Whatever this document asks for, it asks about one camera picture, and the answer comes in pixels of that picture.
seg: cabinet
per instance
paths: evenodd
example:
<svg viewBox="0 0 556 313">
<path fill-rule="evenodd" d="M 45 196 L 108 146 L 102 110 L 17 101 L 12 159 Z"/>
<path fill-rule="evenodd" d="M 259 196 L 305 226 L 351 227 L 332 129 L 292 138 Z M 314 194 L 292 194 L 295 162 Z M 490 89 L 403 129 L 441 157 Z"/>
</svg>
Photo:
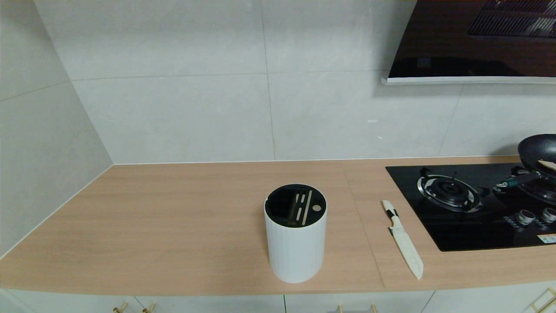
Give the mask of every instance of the cabinet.
<svg viewBox="0 0 556 313">
<path fill-rule="evenodd" d="M 0 312 L 1 313 L 35 313 L 28 306 L 11 295 L 7 290 L 0 289 Z"/>
<path fill-rule="evenodd" d="M 548 287 L 555 288 L 556 282 L 438 290 L 423 313 L 533 313 L 530 304 L 542 302 L 543 299 L 548 300 L 546 297 Z"/>
<path fill-rule="evenodd" d="M 285 313 L 284 296 L 137 297 L 153 313 Z"/>
<path fill-rule="evenodd" d="M 131 296 L 57 294 L 13 289 L 9 292 L 35 313 L 112 313 L 115 307 L 121 308 L 126 302 L 123 313 L 141 313 L 143 309 L 137 299 Z"/>
<path fill-rule="evenodd" d="M 372 312 L 372 304 L 380 313 L 421 313 L 432 291 L 380 292 L 369 294 L 286 295 L 287 313 Z"/>
</svg>

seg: frying pan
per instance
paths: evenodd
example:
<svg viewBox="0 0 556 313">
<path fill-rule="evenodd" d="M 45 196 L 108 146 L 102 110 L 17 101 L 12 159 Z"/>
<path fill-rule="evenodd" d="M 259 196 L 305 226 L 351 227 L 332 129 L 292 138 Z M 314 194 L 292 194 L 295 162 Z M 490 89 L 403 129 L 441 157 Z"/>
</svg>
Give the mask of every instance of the frying pan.
<svg viewBox="0 0 556 313">
<path fill-rule="evenodd" d="M 527 137 L 519 143 L 518 153 L 523 167 L 528 169 L 529 173 L 504 179 L 497 184 L 497 187 L 512 188 L 537 179 L 556 185 L 556 170 L 549 169 L 538 162 L 544 160 L 556 163 L 556 134 Z"/>
</svg>

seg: white wall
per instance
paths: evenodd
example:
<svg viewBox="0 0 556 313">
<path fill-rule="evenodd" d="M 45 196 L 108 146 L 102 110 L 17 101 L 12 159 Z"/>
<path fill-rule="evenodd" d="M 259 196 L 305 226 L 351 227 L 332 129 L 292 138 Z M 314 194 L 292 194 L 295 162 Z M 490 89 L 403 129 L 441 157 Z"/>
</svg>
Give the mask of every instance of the white wall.
<svg viewBox="0 0 556 313">
<path fill-rule="evenodd" d="M 38 0 L 121 163 L 515 154 L 554 86 L 382 86 L 415 0 Z"/>
<path fill-rule="evenodd" d="M 32 1 L 1 1 L 0 256 L 111 164 Z"/>
</svg>

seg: kitchen knife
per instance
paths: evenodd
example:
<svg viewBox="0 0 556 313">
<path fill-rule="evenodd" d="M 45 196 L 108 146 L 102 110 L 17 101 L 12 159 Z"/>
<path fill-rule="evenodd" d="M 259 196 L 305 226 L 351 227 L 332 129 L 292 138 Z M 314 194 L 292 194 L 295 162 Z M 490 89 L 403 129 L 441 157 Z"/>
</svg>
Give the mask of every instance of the kitchen knife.
<svg viewBox="0 0 556 313">
<path fill-rule="evenodd" d="M 421 257 L 411 242 L 408 233 L 405 232 L 404 227 L 401 225 L 400 218 L 394 206 L 392 206 L 388 200 L 382 200 L 382 204 L 386 210 L 386 214 L 388 214 L 388 217 L 392 220 L 390 233 L 394 237 L 394 240 L 396 240 L 401 255 L 404 256 L 405 262 L 408 264 L 413 275 L 415 275 L 418 280 L 421 279 L 423 276 L 423 261 Z"/>
</svg>

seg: gold cabinet handle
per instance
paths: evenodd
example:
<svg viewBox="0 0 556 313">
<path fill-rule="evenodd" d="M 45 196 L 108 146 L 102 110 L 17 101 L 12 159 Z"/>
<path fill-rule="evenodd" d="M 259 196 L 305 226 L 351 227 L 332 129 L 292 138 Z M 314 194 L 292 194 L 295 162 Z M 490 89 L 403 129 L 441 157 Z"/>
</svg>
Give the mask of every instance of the gold cabinet handle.
<svg viewBox="0 0 556 313">
<path fill-rule="evenodd" d="M 375 304 L 371 304 L 371 308 L 373 309 L 373 313 L 376 313 Z M 344 308 L 342 307 L 342 305 L 339 305 L 336 311 L 339 311 L 340 313 L 344 313 Z"/>
<path fill-rule="evenodd" d="M 123 311 L 126 309 L 126 306 L 127 306 L 127 302 L 122 305 L 121 309 L 115 307 L 112 311 L 114 311 L 114 313 L 123 313 Z"/>
<path fill-rule="evenodd" d="M 547 309 L 549 309 L 551 306 L 556 304 L 556 291 L 554 291 L 554 289 L 552 289 L 551 287 L 548 287 L 548 289 L 543 294 L 545 294 L 546 292 L 550 292 L 552 294 L 552 299 L 548 300 L 548 302 L 546 304 L 544 304 L 543 306 L 541 306 L 540 308 L 537 308 L 537 306 L 535 306 L 535 303 L 531 303 L 531 307 L 533 308 L 533 310 L 535 310 L 535 313 L 543 313 Z"/>
<path fill-rule="evenodd" d="M 143 313 L 153 313 L 155 310 L 155 304 L 156 302 L 153 302 L 150 309 L 143 309 Z"/>
</svg>

